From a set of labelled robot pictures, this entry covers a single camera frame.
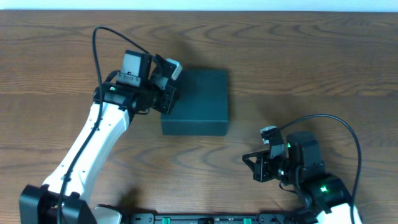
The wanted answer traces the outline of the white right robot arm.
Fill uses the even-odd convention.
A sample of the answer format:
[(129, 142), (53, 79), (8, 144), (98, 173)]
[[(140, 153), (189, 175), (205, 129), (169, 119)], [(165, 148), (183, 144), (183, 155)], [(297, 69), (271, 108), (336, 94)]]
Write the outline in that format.
[(361, 223), (361, 218), (343, 181), (327, 173), (317, 137), (299, 131), (282, 137), (275, 126), (260, 130), (266, 151), (242, 156), (258, 182), (278, 180), (291, 185), (302, 208), (284, 216), (284, 223)]

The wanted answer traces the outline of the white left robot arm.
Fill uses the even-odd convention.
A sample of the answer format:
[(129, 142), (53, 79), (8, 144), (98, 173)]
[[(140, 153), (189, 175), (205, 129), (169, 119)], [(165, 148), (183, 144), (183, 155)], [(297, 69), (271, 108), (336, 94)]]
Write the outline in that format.
[(60, 165), (41, 187), (27, 185), (19, 199), (21, 223), (128, 223), (120, 209), (88, 204), (113, 146), (135, 115), (170, 114), (178, 99), (179, 62), (126, 51), (120, 70), (100, 81), (88, 119)]

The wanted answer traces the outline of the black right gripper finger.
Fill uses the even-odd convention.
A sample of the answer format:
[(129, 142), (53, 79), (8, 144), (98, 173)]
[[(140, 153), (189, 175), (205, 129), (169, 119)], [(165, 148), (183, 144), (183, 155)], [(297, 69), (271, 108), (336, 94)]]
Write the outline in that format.
[(242, 155), (242, 161), (250, 168), (252, 172), (255, 171), (255, 162), (251, 161), (250, 158), (257, 157), (256, 152)]
[(276, 126), (268, 126), (260, 130), (264, 144), (270, 145), (269, 158), (274, 159), (277, 156), (285, 156), (285, 143)]

